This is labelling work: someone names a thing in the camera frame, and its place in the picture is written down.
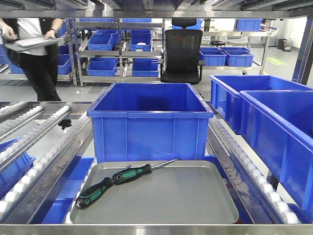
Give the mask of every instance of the white shirt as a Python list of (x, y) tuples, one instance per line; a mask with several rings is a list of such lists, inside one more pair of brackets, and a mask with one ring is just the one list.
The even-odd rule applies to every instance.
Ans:
[[(18, 18), (19, 39), (30, 39), (42, 36), (40, 23), (38, 18)], [(48, 55), (45, 47), (38, 47), (24, 51), (23, 53), (31, 55)]]

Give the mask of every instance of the chair headrest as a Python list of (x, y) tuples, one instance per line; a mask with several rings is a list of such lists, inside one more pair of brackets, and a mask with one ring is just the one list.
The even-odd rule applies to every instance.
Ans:
[(197, 19), (193, 19), (193, 18), (175, 18), (175, 19), (172, 19), (172, 25), (180, 26), (182, 28), (194, 26), (196, 24), (197, 24)]

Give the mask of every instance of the green floor marking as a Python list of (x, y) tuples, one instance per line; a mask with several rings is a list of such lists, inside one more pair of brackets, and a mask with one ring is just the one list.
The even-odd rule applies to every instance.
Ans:
[(276, 57), (267, 57), (266, 60), (270, 61), (274, 65), (279, 65), (279, 66), (287, 66), (284, 61), (281, 61), (280, 59), (277, 59)]

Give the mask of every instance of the black pants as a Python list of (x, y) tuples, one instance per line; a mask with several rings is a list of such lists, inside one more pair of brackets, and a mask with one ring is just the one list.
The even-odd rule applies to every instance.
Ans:
[[(37, 94), (37, 101), (61, 101), (56, 91), (58, 61), (51, 62), (47, 55), (37, 56), (21, 53), (21, 68)], [(64, 119), (59, 126), (71, 126), (69, 119)]]

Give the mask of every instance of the person's hand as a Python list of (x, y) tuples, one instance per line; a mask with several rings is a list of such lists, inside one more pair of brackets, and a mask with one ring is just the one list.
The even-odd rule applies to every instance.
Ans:
[(54, 30), (49, 30), (46, 34), (45, 34), (45, 39), (48, 39), (50, 37), (55, 38), (55, 31)]
[(7, 24), (2, 27), (2, 36), (8, 40), (17, 40), (18, 38), (14, 30)]

